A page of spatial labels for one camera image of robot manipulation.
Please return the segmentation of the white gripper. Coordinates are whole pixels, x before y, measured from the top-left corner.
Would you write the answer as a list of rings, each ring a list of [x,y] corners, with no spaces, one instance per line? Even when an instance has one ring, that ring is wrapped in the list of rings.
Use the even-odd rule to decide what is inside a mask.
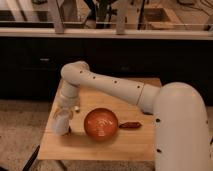
[[[68,108],[59,108],[53,115],[52,131],[57,135],[71,134],[72,130],[69,121],[73,117],[73,112]]]

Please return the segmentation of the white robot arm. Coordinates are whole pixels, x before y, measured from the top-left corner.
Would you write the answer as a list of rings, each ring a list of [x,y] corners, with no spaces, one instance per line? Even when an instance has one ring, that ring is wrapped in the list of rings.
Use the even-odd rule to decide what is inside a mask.
[[[78,101],[81,85],[95,88],[155,116],[156,171],[213,171],[210,134],[204,101],[192,86],[168,83],[162,87],[100,75],[84,61],[64,65],[58,97],[62,108]]]

